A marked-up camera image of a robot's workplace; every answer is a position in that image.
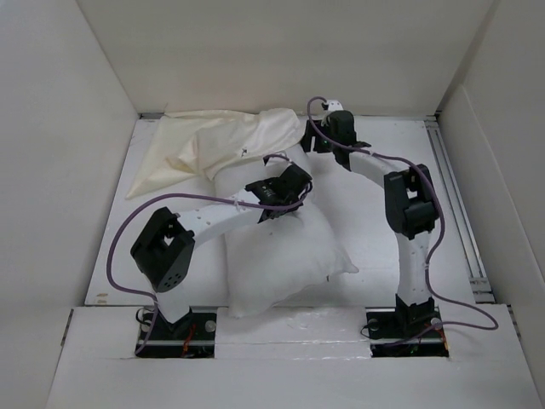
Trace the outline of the white pillow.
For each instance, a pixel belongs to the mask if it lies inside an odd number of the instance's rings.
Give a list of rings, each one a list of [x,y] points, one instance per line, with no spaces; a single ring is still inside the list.
[[[270,307],[339,274],[355,274],[312,193],[302,207],[225,234],[228,312],[234,318]]]

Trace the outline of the cream pillowcase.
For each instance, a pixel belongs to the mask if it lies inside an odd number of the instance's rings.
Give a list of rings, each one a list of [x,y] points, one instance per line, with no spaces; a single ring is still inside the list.
[[[230,110],[174,112],[158,122],[126,198],[133,199],[196,176],[287,150],[302,138],[301,120],[288,108],[257,114]]]

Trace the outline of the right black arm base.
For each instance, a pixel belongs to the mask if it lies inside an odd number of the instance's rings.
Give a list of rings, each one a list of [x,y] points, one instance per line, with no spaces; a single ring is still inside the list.
[[[431,314],[405,325],[394,308],[370,308],[360,334],[370,341],[372,358],[448,358],[449,351],[443,329],[425,330],[440,322],[437,309]]]

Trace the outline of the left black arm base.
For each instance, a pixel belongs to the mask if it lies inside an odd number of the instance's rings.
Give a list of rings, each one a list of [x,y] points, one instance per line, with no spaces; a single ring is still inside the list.
[[[139,308],[135,356],[148,359],[211,359],[215,356],[217,310],[193,309],[180,324],[169,324],[161,314],[151,325],[153,311]]]

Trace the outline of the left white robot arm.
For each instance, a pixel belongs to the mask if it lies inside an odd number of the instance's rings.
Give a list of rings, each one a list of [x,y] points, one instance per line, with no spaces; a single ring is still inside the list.
[[[169,293],[180,286],[190,268],[192,253],[209,240],[234,229],[276,219],[302,206],[312,190],[312,177],[296,164],[280,176],[254,181],[228,199],[175,214],[155,210],[130,249],[138,269],[158,298],[160,327],[170,337],[184,336],[192,324],[192,309]]]

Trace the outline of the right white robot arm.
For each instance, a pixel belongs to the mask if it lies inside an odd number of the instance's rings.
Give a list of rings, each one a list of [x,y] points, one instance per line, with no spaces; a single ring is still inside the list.
[[[431,232],[439,219],[427,166],[372,153],[369,144],[357,140],[354,116],[345,110],[309,118],[301,145],[306,152],[333,153],[340,166],[383,189],[387,224],[398,244],[399,285],[394,310],[366,314],[367,336],[401,339],[420,333],[438,317],[425,271]]]

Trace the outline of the aluminium rail right side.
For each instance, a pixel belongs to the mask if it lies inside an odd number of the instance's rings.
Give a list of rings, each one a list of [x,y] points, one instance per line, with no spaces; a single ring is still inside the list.
[[[425,128],[441,180],[445,187],[448,212],[452,219],[449,230],[456,230],[456,236],[463,248],[467,264],[468,281],[473,292],[473,297],[477,304],[493,304],[496,302],[496,299],[486,275],[467,212],[465,211],[454,170],[451,167],[443,142],[439,123],[435,118],[429,117],[425,121]]]

